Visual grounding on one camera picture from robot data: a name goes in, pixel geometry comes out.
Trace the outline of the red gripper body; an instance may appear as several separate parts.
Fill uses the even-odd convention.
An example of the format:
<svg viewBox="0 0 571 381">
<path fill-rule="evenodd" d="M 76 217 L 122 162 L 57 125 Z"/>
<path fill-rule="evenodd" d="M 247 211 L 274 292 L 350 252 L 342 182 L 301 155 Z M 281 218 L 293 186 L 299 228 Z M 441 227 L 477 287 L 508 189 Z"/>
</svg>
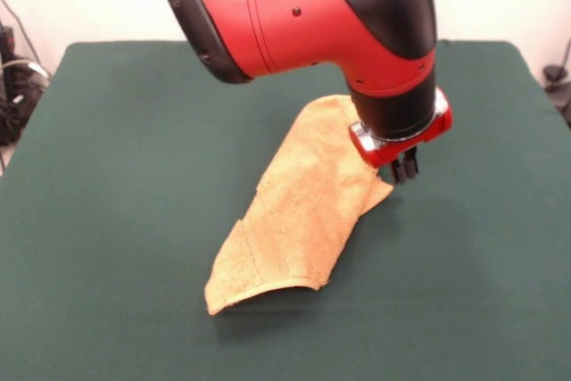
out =
<svg viewBox="0 0 571 381">
<path fill-rule="evenodd" d="M 434 100 L 434 115 L 428 125 L 411 137 L 388 140 L 375 137 L 371 131 L 357 121 L 349 127 L 351 141 L 356 146 L 363 160 L 374 168 L 391 163 L 410 148 L 429 143 L 447 132 L 453 123 L 452 109 L 445 94 L 436 94 Z"/>
</svg>

